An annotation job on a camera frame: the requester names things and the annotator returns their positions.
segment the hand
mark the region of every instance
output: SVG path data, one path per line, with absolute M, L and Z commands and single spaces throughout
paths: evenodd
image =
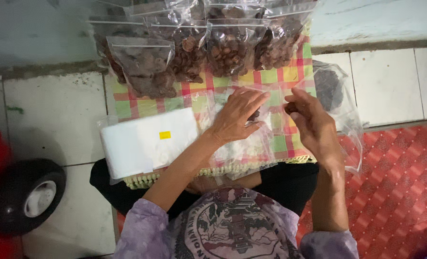
M 248 138 L 260 128 L 262 123 L 245 128 L 247 119 L 270 97 L 270 93 L 238 88 L 228 97 L 228 102 L 219 112 L 213 125 L 207 130 L 215 141 L 224 145 L 231 141 Z
M 326 170 L 344 172 L 344 159 L 338 144 L 335 120 L 319 100 L 307 92 L 293 88 L 284 106 L 300 131 L 301 143 L 311 151 Z

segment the colorful cloth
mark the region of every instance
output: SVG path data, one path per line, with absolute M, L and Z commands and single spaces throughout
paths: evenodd
M 126 216 L 113 258 L 358 258 L 349 231 L 315 231 L 296 248 L 298 215 L 245 188 L 203 195 L 168 222 L 139 199 Z
M 285 86 L 284 93 L 288 94 L 290 89 L 297 85 L 305 88 L 311 95 L 316 96 L 316 88 L 314 86 L 312 72 L 312 54 L 309 44 L 309 36 L 304 36 L 297 52 L 291 59 L 290 65 L 287 67 L 251 71 L 244 76 L 236 77 L 213 77 L 209 71 L 205 69 L 200 73 L 204 83 L 175 83 L 174 87 L 178 92 L 178 96 L 192 94 L 199 91 L 212 90 L 216 93 L 222 93 L 227 87 L 234 82 L 239 86 L 256 87 L 257 84 L 272 84 L 283 82 L 281 86 Z M 148 97 L 136 98 L 132 91 L 127 89 L 127 86 L 119 84 L 117 81 L 113 85 L 113 96 L 115 99 L 116 114 L 120 121 L 129 119 L 141 118 L 145 116 L 156 115 L 166 112 L 181 102 L 180 97 L 171 99 L 151 100 Z M 276 94 L 271 93 L 270 106 L 280 105 L 280 100 Z M 272 121 L 281 121 L 282 116 L 279 113 L 274 113 Z M 300 135 L 294 122 L 288 117 L 288 124 L 284 123 L 284 134 L 274 135 L 271 141 L 271 148 L 274 152 L 274 160 L 266 162 L 253 162 L 249 164 L 241 164 L 236 170 L 247 171 L 249 168 L 259 168 L 260 166 L 268 165 L 277 162 L 287 163 L 306 163 L 314 161 L 311 154 L 306 150 L 300 141 Z M 273 123 L 273 127 L 282 127 L 281 123 Z M 159 178 L 161 171 L 126 178 L 126 183 L 130 188 L 148 188 L 154 180 Z M 231 172 L 231 168 L 205 168 L 199 172 L 199 175 L 218 176 Z

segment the tile floor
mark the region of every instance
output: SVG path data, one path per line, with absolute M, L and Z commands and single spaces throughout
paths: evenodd
M 348 74 L 348 91 L 370 126 L 427 119 L 427 48 L 313 58 L 336 63 Z M 104 157 L 96 121 L 114 111 L 109 80 L 85 73 L 0 81 L 0 129 L 15 157 L 50 158 L 68 174 L 54 214 L 23 236 L 31 259 L 67 250 L 69 258 L 100 255 L 115 248 L 111 206 L 88 182 L 91 164 Z

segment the black pants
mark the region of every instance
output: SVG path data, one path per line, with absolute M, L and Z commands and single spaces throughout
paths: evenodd
M 262 183 L 253 190 L 272 198 L 301 216 L 306 202 L 316 189 L 318 171 L 319 166 L 313 163 L 279 163 L 260 171 Z M 126 215 L 133 204 L 148 190 L 131 190 L 124 182 L 110 185 L 110 175 L 105 159 L 94 164 L 89 182 L 122 215 Z M 183 191 L 167 212 L 169 221 L 188 209 L 200 197 L 200 195 Z

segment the printed graphic on shirt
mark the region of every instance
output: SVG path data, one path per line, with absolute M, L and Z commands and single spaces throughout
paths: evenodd
M 194 258 L 289 256 L 277 236 L 278 228 L 247 192 L 223 189 L 218 194 L 187 215 L 185 244 Z

